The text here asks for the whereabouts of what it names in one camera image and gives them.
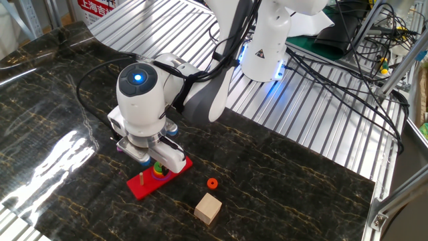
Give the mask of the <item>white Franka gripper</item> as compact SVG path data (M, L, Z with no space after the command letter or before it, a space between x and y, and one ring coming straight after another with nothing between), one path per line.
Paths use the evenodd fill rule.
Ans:
M116 146L140 164L148 163L150 158L155 159L163 165L162 175L167 176L169 170L173 173L182 171L186 157L183 148L168 138L168 135L177 133L178 126L169 118L164 119L163 127L158 133L148 137L136 137L125 129L125 119L119 106L108 114L113 129L121 136Z

